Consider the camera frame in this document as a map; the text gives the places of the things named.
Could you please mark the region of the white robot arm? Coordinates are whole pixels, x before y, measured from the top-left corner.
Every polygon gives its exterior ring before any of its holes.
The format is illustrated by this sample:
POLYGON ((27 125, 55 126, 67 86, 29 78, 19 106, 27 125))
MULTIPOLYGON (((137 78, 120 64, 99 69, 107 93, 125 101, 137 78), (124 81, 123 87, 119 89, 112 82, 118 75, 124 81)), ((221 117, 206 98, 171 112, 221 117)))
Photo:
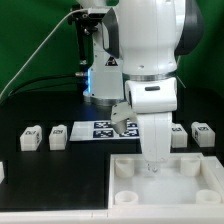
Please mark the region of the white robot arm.
POLYGON ((122 134, 137 123, 148 169, 169 158, 172 112, 177 109, 175 72, 179 55, 203 35, 196 0, 77 0, 80 24, 93 33, 92 66, 84 99, 110 105, 111 125, 122 134))

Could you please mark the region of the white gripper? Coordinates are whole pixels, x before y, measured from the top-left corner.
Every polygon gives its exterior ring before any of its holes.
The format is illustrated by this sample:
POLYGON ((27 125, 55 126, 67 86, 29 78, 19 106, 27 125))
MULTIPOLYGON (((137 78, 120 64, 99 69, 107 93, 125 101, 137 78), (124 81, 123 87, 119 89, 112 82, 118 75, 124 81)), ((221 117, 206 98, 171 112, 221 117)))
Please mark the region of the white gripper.
POLYGON ((159 162, 167 160, 170 154, 172 113, 138 114, 136 119, 147 170, 158 173, 159 162))

